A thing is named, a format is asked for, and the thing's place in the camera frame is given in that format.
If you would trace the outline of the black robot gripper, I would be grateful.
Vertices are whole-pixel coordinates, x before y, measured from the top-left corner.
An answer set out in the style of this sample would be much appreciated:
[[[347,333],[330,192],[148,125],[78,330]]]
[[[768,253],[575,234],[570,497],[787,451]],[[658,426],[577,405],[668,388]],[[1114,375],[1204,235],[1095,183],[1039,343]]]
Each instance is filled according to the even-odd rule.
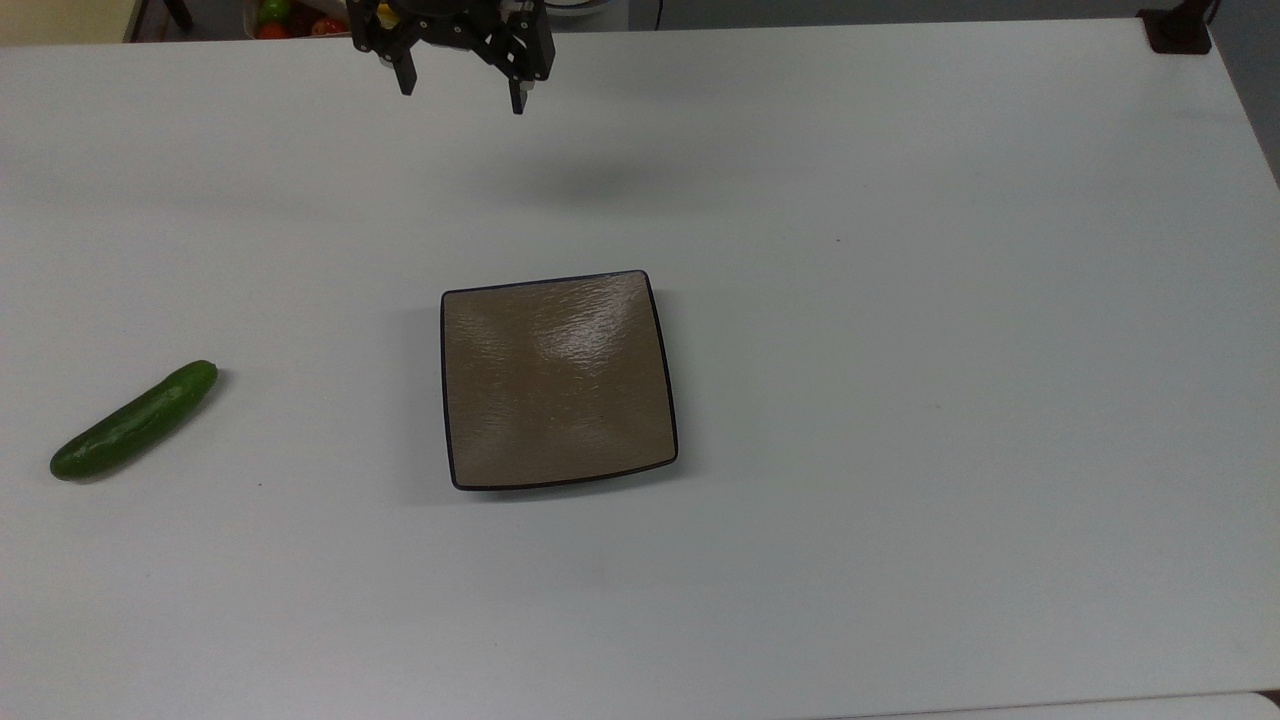
[[[356,50],[392,68],[402,95],[419,76],[417,44],[471,53],[509,79],[512,113],[522,115],[534,82],[545,81],[556,59],[544,1],[348,1]]]

